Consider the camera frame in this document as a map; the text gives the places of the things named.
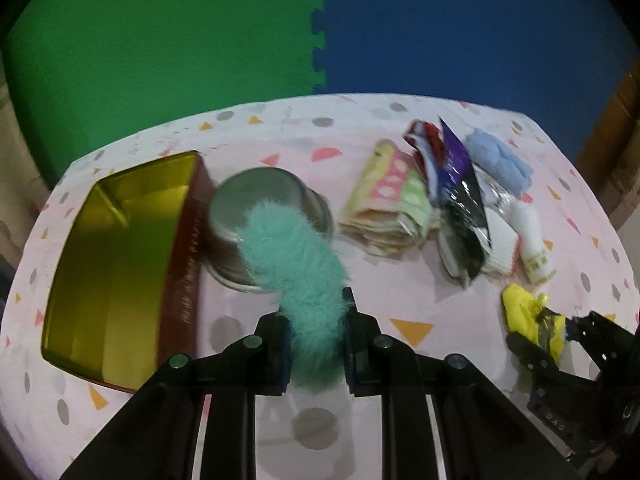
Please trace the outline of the black and purple snack packet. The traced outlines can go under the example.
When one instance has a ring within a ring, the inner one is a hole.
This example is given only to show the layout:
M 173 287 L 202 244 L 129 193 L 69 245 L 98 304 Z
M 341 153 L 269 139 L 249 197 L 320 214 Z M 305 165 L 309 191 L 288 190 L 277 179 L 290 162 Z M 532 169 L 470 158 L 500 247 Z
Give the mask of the black and purple snack packet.
M 440 197 L 446 224 L 444 235 L 468 287 L 483 270 L 491 253 L 491 236 L 485 206 L 471 156 L 462 141 L 440 118 L 445 160 L 439 175 Z

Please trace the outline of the brown wooden furniture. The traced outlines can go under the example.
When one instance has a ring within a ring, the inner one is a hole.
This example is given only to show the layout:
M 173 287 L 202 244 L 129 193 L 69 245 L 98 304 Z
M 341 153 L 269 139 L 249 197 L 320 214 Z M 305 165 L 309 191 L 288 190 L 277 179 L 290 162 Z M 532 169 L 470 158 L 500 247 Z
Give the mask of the brown wooden furniture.
M 639 207 L 639 62 L 602 110 L 576 167 L 619 230 Z

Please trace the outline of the blue foam mat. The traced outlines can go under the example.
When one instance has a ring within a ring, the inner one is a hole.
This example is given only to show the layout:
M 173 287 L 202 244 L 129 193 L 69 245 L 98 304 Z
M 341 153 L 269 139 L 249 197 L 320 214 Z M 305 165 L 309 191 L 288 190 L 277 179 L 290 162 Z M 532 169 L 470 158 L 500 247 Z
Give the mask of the blue foam mat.
M 606 0 L 324 0 L 324 93 L 438 96 L 514 110 L 576 158 L 639 56 Z

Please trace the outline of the pink patterned tablecloth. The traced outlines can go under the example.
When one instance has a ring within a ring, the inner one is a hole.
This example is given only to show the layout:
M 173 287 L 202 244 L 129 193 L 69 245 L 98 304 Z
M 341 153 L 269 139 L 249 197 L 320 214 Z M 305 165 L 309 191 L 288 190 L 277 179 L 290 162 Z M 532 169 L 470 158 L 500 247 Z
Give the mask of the pink patterned tablecloth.
M 550 308 L 568 316 L 599 312 L 626 330 L 638 325 L 639 293 L 625 249 L 597 197 L 533 119 L 420 96 L 310 96 L 238 105 L 101 143 L 65 171 L 36 221 L 11 287 L 1 325 L 1 416 L 28 468 L 58 478 L 127 402 L 126 393 L 62 372 L 41 355 L 48 296 L 70 228 L 90 188 L 103 177 L 184 151 L 202 154 L 214 181 L 278 166 L 301 178 L 339 212 L 382 139 L 400 142 L 413 119 L 443 120 L 457 136 L 482 129 L 533 167 L 525 195 L 539 216 L 555 276 L 542 286 Z M 382 330 L 419 352 L 467 356 L 516 406 L 529 377 L 506 348 L 503 281 L 450 280 L 434 242 L 399 259 L 367 254 L 353 238 L 334 236 L 361 310 Z

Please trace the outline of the red and light blue satin cloth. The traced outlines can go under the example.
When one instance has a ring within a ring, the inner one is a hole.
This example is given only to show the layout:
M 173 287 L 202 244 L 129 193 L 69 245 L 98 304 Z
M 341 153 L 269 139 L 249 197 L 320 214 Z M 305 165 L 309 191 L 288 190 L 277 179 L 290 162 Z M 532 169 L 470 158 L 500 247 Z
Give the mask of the red and light blue satin cloth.
M 444 200 L 446 148 L 442 132 L 431 122 L 416 119 L 404 133 L 413 148 L 413 158 L 426 181 L 427 197 L 432 205 Z

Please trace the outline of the light blue fuzzy towel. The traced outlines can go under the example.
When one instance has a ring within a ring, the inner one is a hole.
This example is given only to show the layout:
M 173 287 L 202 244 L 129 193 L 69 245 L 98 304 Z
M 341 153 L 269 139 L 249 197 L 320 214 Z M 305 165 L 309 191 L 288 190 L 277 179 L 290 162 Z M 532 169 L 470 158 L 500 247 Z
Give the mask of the light blue fuzzy towel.
M 472 162 L 516 198 L 521 198 L 532 186 L 533 168 L 495 136 L 475 129 L 464 145 Z

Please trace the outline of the gold and red tin box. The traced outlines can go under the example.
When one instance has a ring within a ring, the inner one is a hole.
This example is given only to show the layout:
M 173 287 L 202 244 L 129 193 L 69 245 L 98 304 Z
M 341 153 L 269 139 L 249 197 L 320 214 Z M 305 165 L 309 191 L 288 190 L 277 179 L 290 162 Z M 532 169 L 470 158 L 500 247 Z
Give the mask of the gold and red tin box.
M 43 359 L 88 382 L 134 392 L 174 354 L 192 356 L 214 191 L 196 151 L 96 182 L 58 260 Z

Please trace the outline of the white sock with yellow print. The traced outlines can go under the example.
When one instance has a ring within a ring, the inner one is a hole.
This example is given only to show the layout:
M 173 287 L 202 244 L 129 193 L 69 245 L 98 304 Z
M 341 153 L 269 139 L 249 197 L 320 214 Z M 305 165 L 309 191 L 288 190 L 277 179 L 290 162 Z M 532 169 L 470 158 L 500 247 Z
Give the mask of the white sock with yellow print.
M 510 226 L 520 237 L 520 257 L 529 281 L 538 286 L 551 280 L 556 269 L 544 244 L 539 217 L 534 207 L 520 200 L 515 202 L 511 207 Z

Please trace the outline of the teal fluffy soft item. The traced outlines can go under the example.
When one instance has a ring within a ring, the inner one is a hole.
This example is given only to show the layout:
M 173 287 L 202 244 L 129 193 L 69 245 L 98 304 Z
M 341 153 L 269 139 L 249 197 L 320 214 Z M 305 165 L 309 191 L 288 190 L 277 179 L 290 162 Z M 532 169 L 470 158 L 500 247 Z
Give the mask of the teal fluffy soft item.
M 254 281 L 279 298 L 292 330 L 292 379 L 298 388 L 329 389 L 342 372 L 342 290 L 348 274 L 331 244 L 313 232 L 290 240 L 261 235 L 244 256 Z

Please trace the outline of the green foam mat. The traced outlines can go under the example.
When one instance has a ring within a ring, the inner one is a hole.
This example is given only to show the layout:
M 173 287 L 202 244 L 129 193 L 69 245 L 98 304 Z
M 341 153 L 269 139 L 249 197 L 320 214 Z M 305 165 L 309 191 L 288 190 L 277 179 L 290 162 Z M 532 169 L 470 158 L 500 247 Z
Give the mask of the green foam mat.
M 2 39 L 9 92 L 47 184 L 145 128 L 306 96 L 322 0 L 30 0 Z

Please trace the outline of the white knit glove red cuff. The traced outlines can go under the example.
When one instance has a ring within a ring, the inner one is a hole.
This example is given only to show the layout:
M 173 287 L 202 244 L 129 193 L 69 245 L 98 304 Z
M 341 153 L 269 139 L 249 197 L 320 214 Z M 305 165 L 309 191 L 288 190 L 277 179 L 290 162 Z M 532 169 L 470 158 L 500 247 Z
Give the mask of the white knit glove red cuff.
M 497 211 L 485 208 L 487 229 L 455 228 L 444 223 L 437 234 L 442 264 L 450 278 L 468 287 L 481 273 L 512 278 L 521 237 Z

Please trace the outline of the stainless steel bowl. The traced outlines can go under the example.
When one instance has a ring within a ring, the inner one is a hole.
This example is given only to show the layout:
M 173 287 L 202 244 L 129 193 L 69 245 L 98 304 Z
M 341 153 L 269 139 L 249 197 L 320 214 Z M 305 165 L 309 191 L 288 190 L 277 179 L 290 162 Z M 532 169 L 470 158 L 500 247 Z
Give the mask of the stainless steel bowl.
M 207 214 L 207 270 L 240 292 L 259 292 L 244 256 L 261 235 L 290 240 L 295 231 L 333 235 L 328 203 L 292 172 L 274 167 L 247 169 L 221 183 Z

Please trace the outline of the yellow and grey sock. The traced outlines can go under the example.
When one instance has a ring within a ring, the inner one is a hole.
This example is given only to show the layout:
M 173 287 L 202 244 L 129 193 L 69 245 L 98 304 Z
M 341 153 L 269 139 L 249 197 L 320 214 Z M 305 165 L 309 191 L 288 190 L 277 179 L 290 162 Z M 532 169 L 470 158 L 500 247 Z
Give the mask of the yellow and grey sock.
M 501 301 L 510 334 L 524 336 L 559 364 L 566 346 L 566 317 L 548 308 L 548 296 L 534 296 L 518 284 L 503 289 Z

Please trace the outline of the pastel patterned cloth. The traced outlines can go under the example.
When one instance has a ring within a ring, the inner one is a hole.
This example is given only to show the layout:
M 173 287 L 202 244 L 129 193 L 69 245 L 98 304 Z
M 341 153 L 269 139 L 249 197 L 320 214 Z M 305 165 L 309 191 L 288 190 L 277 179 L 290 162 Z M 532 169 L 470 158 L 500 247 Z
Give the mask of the pastel patterned cloth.
M 424 242 L 431 216 L 426 182 L 413 157 L 383 139 L 364 164 L 338 225 L 368 254 L 396 257 Z

